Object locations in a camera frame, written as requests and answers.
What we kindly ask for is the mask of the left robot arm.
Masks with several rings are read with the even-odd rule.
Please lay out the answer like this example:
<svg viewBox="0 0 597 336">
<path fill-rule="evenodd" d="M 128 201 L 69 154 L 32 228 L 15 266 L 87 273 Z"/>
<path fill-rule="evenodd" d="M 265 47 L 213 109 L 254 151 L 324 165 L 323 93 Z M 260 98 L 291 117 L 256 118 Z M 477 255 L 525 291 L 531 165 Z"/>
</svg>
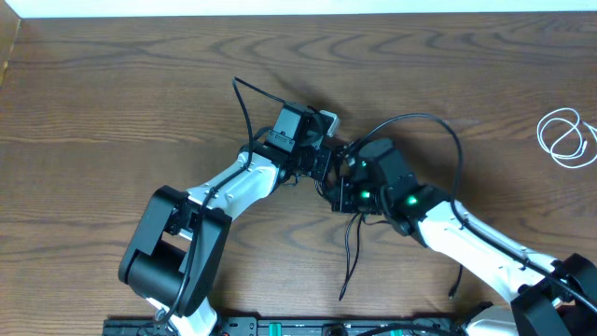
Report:
<svg viewBox="0 0 597 336">
<path fill-rule="evenodd" d="M 118 268 L 118 279 L 157 310 L 138 335 L 208 335 L 218 321 L 208 301 L 233 220 L 290 177 L 326 177 L 339 117 L 283 104 L 276 122 L 252 133 L 235 162 L 199 186 L 157 189 Z"/>
</svg>

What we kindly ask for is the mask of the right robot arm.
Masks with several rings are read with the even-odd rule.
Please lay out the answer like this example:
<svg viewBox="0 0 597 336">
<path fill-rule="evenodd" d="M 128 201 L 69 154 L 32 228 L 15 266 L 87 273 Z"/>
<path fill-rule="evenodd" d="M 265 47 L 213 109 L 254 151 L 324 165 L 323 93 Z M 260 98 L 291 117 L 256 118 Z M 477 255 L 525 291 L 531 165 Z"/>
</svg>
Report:
<svg viewBox="0 0 597 336">
<path fill-rule="evenodd" d="M 392 140 L 337 147 L 336 210 L 381 215 L 402 236 L 443 254 L 492 288 L 508 305 L 473 314 L 464 335 L 593 335 L 596 266 L 522 245 L 472 215 L 448 193 L 418 182 Z"/>
</svg>

